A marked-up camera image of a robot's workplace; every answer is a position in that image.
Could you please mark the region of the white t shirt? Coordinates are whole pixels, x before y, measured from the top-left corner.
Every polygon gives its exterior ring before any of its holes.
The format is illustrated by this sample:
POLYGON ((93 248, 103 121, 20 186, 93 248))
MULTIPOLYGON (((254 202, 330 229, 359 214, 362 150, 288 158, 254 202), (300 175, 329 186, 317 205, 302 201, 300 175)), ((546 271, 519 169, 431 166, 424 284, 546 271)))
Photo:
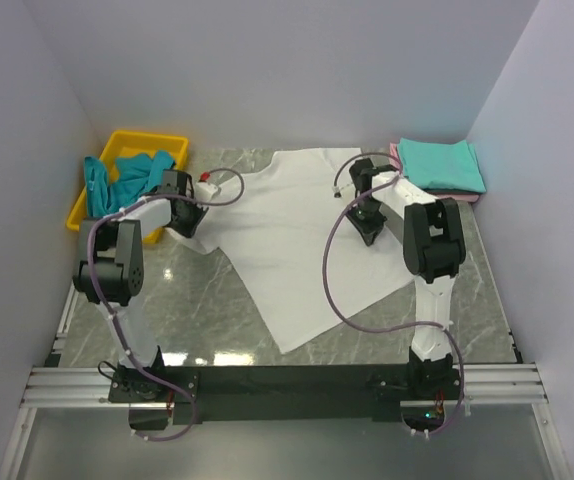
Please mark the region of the white t shirt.
POLYGON ((232 206, 213 209, 162 271, 167 347, 199 362, 340 363, 415 316, 390 232, 365 246, 330 183, 348 149, 192 154, 232 206))

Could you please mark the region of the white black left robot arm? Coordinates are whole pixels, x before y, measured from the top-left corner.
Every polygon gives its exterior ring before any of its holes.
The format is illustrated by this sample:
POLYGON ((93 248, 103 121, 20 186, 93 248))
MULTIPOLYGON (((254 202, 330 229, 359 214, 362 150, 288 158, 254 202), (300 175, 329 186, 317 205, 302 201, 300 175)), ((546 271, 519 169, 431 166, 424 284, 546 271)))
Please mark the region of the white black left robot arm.
POLYGON ((118 348, 111 377, 121 400, 153 402, 167 388, 161 348, 146 326, 140 293, 144 283, 143 240, 160 228, 191 238, 219 188, 203 174, 194 182, 165 170, 161 184, 121 207, 109 220, 88 217, 79 231, 73 285, 106 317, 118 348))

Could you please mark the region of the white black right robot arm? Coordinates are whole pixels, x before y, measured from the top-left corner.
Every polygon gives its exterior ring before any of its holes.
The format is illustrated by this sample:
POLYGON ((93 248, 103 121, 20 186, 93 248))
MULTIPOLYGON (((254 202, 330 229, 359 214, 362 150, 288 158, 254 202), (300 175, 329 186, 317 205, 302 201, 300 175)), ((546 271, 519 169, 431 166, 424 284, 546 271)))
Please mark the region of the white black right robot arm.
POLYGON ((452 290, 466 246, 458 204, 433 196, 391 164, 376 165, 366 154, 347 161, 356 203, 345 217, 366 246, 383 231, 387 207, 402 220, 402 257, 416 291, 416 323, 407 364, 406 387, 427 399, 459 380, 453 369, 450 325, 452 290))

